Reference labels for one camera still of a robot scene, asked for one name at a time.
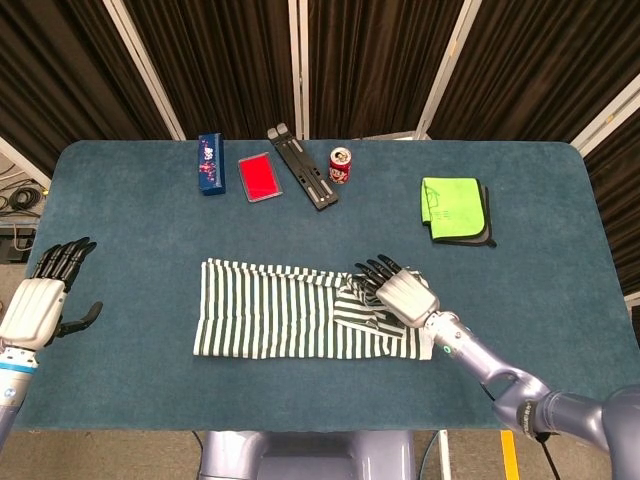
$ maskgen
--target yellow stripe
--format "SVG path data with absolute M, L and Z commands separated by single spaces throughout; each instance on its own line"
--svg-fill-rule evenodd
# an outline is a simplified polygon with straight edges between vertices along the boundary
M 504 474 L 507 480 L 520 480 L 518 473 L 518 459 L 516 458 L 516 444 L 511 430 L 501 430 L 502 457 L 504 458 Z

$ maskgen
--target folded green towel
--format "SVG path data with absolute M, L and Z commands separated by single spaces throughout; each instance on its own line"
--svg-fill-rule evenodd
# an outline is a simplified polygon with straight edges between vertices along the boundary
M 420 191 L 422 223 L 431 227 L 434 242 L 496 246 L 489 191 L 477 179 L 425 177 Z

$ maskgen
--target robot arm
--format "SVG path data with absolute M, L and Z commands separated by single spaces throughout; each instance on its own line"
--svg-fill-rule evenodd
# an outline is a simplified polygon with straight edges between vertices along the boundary
M 368 260 L 365 289 L 375 293 L 403 323 L 426 328 L 435 343 L 482 385 L 507 379 L 510 385 L 493 402 L 498 419 L 535 438 L 564 433 L 609 452 L 613 478 L 640 478 L 640 385 L 626 387 L 605 402 L 551 391 L 540 379 L 498 357 L 452 312 L 440 311 L 438 297 L 408 270 L 380 255 L 384 265 Z
M 96 302 L 79 321 L 61 323 L 67 293 L 95 247 L 88 237 L 51 247 L 9 304 L 0 324 L 0 449 L 38 368 L 36 352 L 56 337 L 84 330 L 100 314 L 102 303 Z

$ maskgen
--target red can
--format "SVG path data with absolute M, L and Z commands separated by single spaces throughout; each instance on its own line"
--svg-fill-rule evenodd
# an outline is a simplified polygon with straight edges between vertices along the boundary
M 329 178 L 335 183 L 347 183 L 351 173 L 351 152 L 344 147 L 334 148 L 329 155 Z

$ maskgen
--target white robotic arm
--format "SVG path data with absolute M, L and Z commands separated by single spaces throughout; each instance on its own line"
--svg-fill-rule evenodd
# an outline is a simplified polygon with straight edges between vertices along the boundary
M 47 250 L 9 304 L 0 324 L 0 449 L 38 368 L 36 352 L 56 337 L 84 330 L 100 314 L 102 303 L 96 302 L 79 321 L 61 323 L 67 293 L 95 246 L 84 237 Z

